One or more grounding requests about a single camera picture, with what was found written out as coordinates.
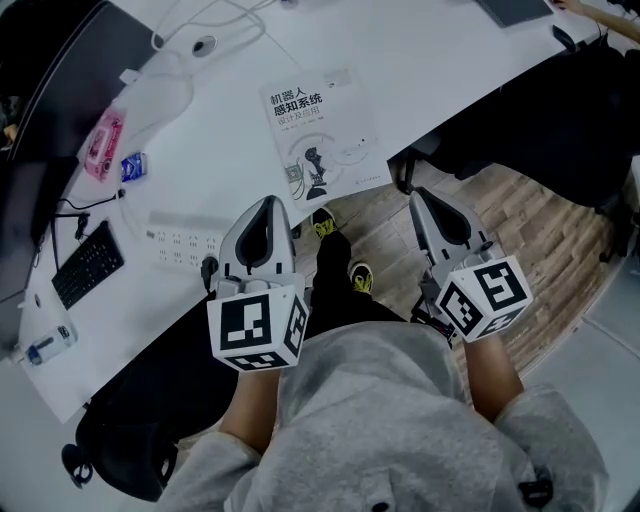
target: power outlet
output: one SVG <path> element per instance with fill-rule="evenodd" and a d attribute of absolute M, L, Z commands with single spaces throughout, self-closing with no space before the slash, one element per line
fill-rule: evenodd
<path fill-rule="evenodd" d="M 213 217 L 152 212 L 145 253 L 155 265 L 196 272 L 204 258 L 218 256 L 227 231 L 227 224 Z"/>

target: yellow shoe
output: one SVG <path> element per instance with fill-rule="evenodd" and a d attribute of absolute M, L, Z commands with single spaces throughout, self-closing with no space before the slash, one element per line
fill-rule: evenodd
<path fill-rule="evenodd" d="M 356 292 L 368 293 L 371 295 L 373 288 L 373 272 L 371 267 L 364 262 L 356 263 L 351 269 L 351 285 Z"/>
<path fill-rule="evenodd" d="M 325 236 L 338 231 L 336 218 L 328 208 L 319 208 L 311 216 L 311 225 L 316 231 L 316 235 L 322 240 Z"/>

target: white cube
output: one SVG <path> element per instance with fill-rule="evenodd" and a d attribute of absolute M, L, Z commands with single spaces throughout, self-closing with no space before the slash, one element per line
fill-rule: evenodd
<path fill-rule="evenodd" d="M 449 274 L 436 304 L 466 342 L 506 329 L 533 302 L 514 256 Z"/>
<path fill-rule="evenodd" d="M 207 303 L 213 357 L 239 372 L 296 366 L 309 310 L 296 286 Z"/>

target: hand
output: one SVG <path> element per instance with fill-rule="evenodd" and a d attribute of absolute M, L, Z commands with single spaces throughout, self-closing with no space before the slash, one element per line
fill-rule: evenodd
<path fill-rule="evenodd" d="M 553 3 L 557 5 L 563 11 L 566 9 L 579 16 L 584 16 L 584 5 L 580 0 L 553 0 Z"/>

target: black keyboard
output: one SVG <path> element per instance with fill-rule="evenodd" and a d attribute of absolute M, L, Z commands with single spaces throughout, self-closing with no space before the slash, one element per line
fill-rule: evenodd
<path fill-rule="evenodd" d="M 51 280 L 66 309 L 124 265 L 105 220 L 78 247 Z"/>

